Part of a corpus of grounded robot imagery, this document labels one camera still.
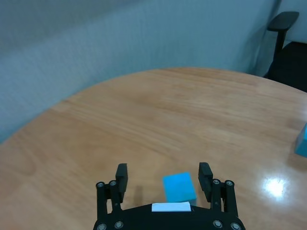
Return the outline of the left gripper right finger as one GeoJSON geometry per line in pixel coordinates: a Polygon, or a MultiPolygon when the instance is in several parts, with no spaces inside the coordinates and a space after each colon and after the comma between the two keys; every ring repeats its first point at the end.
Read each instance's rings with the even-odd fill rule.
{"type": "Polygon", "coordinates": [[[235,195],[235,183],[231,180],[221,182],[213,178],[213,173],[208,163],[200,162],[198,179],[202,191],[207,201],[210,203],[211,210],[237,214],[237,204],[235,195]]]}

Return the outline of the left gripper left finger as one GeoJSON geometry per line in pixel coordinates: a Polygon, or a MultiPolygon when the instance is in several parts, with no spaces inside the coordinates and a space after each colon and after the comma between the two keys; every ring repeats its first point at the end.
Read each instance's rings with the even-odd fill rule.
{"type": "Polygon", "coordinates": [[[107,215],[107,200],[111,200],[112,211],[121,210],[120,204],[123,202],[128,183],[128,168],[126,163],[118,165],[115,180],[108,184],[98,182],[96,184],[97,215],[107,215]]]}

